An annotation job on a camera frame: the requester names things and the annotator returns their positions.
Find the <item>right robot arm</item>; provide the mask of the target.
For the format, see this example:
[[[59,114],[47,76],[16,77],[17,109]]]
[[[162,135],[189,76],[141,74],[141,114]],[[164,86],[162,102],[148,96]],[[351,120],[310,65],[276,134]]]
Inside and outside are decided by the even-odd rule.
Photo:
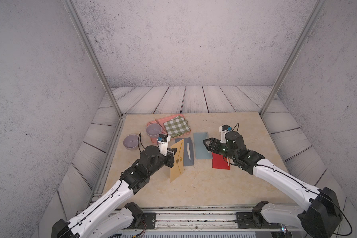
[[[258,152],[247,149],[236,131],[224,130],[221,139],[205,139],[203,144],[207,151],[222,156],[226,162],[232,160],[233,166],[270,183],[295,202],[291,206],[259,202],[251,212],[256,227],[289,225],[302,228],[313,238],[330,238],[335,234],[344,215],[333,190],[303,182]]]

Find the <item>grey envelope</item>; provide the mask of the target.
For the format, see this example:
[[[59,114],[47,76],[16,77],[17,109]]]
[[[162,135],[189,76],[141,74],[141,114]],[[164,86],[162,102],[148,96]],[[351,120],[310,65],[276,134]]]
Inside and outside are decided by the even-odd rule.
[[[194,165],[194,151],[193,151],[193,143],[190,137],[187,138],[178,138],[175,139],[175,143],[184,140],[184,155],[183,155],[183,166],[193,166]]]

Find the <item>red envelope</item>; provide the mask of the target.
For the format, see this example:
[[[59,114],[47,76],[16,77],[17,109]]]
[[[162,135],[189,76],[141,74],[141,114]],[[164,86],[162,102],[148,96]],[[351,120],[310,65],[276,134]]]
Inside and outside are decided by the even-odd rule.
[[[225,158],[224,156],[216,153],[212,153],[212,168],[230,170],[231,165],[228,158]]]

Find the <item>yellow envelope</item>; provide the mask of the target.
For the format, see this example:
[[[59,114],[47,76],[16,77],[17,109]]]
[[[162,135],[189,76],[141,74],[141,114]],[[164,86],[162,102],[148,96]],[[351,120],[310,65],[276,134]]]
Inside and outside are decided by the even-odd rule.
[[[176,149],[174,155],[174,166],[170,168],[170,182],[177,179],[183,172],[184,140],[180,140],[171,146],[171,151]]]

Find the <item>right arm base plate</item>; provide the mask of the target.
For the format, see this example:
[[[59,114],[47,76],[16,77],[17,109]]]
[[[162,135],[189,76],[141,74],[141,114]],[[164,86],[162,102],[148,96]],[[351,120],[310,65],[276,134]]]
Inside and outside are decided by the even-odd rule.
[[[268,204],[268,201],[259,202],[251,212],[237,212],[236,220],[239,229],[279,229],[281,225],[278,223],[268,223],[263,216],[261,211],[263,206]]]

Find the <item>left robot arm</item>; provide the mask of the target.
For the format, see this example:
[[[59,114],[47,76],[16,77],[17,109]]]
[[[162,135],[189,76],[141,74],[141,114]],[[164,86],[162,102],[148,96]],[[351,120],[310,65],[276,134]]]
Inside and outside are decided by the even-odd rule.
[[[138,226],[142,210],[128,203],[139,190],[149,183],[150,177],[163,166],[172,168],[176,148],[160,150],[148,146],[140,153],[120,179],[96,202],[69,221],[58,220],[52,227],[53,238],[107,238],[130,226]]]

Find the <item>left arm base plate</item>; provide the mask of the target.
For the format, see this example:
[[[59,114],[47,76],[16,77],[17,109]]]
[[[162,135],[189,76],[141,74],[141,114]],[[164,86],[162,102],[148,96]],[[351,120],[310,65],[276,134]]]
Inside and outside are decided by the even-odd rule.
[[[131,212],[133,218],[126,230],[153,230],[156,224],[156,213],[146,213],[134,202],[127,203],[125,208]]]

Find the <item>light blue envelope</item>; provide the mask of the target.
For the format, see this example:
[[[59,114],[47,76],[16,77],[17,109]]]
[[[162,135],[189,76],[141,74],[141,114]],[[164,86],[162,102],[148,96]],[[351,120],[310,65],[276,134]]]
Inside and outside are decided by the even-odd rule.
[[[203,141],[208,139],[207,132],[193,134],[195,157],[197,160],[212,160],[212,153],[206,149]]]

